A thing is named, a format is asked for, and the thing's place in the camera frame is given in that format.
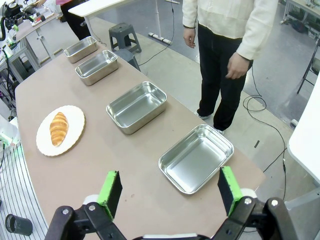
tan tabletop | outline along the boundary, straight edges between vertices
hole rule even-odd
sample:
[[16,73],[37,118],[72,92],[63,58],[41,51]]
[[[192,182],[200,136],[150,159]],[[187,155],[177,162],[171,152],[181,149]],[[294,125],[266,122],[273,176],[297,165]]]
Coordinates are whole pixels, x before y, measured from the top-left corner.
[[32,26],[30,20],[25,20],[23,23],[21,23],[18,26],[19,31],[17,31],[16,35],[15,35],[16,36],[16,41],[18,42],[21,39],[25,38],[26,36],[31,34],[33,31],[37,30],[38,28],[41,28],[43,25],[49,23],[53,19],[56,19],[57,16],[58,16],[58,14],[54,13],[53,16],[49,17],[48,19],[46,19],[45,21],[39,23],[36,26]]
[[[212,236],[226,218],[218,175],[196,194],[184,195],[158,167],[160,156],[203,121],[168,95],[163,113],[136,133],[123,134],[107,115],[106,106],[149,79],[118,59],[118,70],[92,86],[84,85],[75,67],[104,49],[100,45],[75,64],[61,54],[16,89],[24,154],[45,219],[49,224],[59,206],[79,208],[86,196],[99,193],[108,171],[119,170],[123,191],[114,222],[127,239],[190,232]],[[64,105],[83,110],[83,135],[67,153],[46,157],[36,146],[38,127],[51,111]],[[256,189],[265,178],[237,149],[227,165],[243,188]]]

table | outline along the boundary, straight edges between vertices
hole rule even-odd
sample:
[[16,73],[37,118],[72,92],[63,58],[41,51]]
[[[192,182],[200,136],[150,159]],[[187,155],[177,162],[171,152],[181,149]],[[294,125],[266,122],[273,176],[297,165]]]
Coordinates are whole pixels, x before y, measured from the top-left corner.
[[[59,206],[79,208],[86,196],[99,193],[108,171],[119,170],[123,191],[115,224],[127,239],[147,233],[212,236],[226,218],[218,175],[196,194],[184,195],[158,167],[163,153],[204,122],[168,95],[163,113],[132,135],[122,133],[107,115],[106,106],[149,79],[118,58],[118,70],[92,86],[84,85],[75,67],[105,49],[99,44],[98,51],[74,64],[62,54],[16,89],[20,137],[45,219],[50,223]],[[83,110],[85,128],[70,151],[46,157],[37,150],[37,130],[52,110],[63,105]],[[237,149],[227,165],[242,188],[256,189],[265,178]],[[86,239],[97,238],[92,235]]]
[[[79,4],[78,6],[75,6],[71,9],[69,9],[69,13],[83,17],[88,28],[89,28],[91,36],[95,37],[96,35],[95,35],[94,31],[92,30],[89,18],[93,17],[95,15],[101,14],[109,9],[119,7],[123,4],[127,4],[131,1],[132,0],[104,0],[104,1],[90,0],[90,1],[86,1],[82,4]],[[161,28],[160,28],[160,19],[159,19],[157,0],[155,0],[155,15],[156,15],[156,25],[157,25],[158,35],[154,34],[152,32],[150,32],[148,35],[150,37],[153,37],[155,39],[158,39],[158,40],[170,45],[172,42],[161,36]]]
[[18,26],[19,27],[19,31],[16,32],[16,41],[20,41],[21,39],[24,39],[24,38],[27,39],[26,36],[28,36],[33,31],[35,31],[36,34],[38,35],[37,40],[41,41],[46,53],[48,54],[48,56],[51,59],[54,59],[55,58],[55,53],[60,52],[62,49],[59,49],[59,50],[53,52],[53,50],[50,48],[48,42],[46,41],[46,38],[42,34],[41,27],[43,25],[49,23],[50,21],[56,19],[57,16],[58,16],[58,14],[54,13],[53,16],[49,17],[44,22],[41,22],[40,24],[38,24],[36,26],[32,26],[31,22],[29,20],[25,20],[23,23],[21,23]]
[[96,35],[90,24],[90,18],[131,1],[133,0],[90,0],[69,9],[69,13],[83,17],[91,36],[95,37]]
[[[288,143],[290,155],[320,184],[320,161],[317,149],[319,147],[320,125],[320,76],[314,85],[312,94],[303,111],[303,114],[296,126]],[[309,203],[320,197],[320,187],[286,201],[285,205],[292,208]]]
[[307,6],[306,0],[286,0],[283,20],[280,22],[281,24],[286,22],[288,18],[291,17],[289,16],[289,12],[292,10],[294,6],[297,6],[305,11],[305,14],[302,20],[303,23],[305,22],[308,14],[312,14],[317,18],[320,18],[320,9],[316,7],[312,8],[310,6]]

white jacket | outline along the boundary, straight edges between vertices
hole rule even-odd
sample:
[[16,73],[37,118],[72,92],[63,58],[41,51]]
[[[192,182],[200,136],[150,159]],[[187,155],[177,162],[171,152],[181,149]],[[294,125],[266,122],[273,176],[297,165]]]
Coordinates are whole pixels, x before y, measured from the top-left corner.
[[242,57],[256,59],[272,29],[278,0],[183,0],[183,25],[198,21],[214,34],[243,38],[237,49]]

person's hand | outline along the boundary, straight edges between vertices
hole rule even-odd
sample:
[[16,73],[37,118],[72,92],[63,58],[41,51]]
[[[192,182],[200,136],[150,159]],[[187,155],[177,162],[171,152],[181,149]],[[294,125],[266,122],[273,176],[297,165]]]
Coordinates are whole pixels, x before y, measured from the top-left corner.
[[184,28],[183,38],[184,38],[185,44],[192,49],[194,49],[196,46],[195,37],[196,37],[195,28],[186,28],[186,27]]
[[39,0],[38,4],[36,5],[37,7],[42,6],[43,4],[45,4],[47,0]]
[[249,68],[249,61],[237,52],[235,52],[229,59],[227,79],[238,79],[245,75]]

shoe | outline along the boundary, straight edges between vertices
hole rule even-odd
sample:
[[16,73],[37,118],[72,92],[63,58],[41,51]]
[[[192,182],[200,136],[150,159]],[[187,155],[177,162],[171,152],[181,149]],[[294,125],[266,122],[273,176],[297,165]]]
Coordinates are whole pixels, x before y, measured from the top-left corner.
[[209,115],[209,116],[200,116],[199,113],[198,113],[198,111],[195,111],[194,114],[195,114],[197,117],[201,118],[202,120],[206,120],[206,119],[208,119],[208,118],[211,117],[211,115]]
[[221,131],[219,129],[216,129],[216,128],[213,128],[214,130],[216,130],[218,133],[220,133],[221,135],[224,135],[225,134],[225,131]]

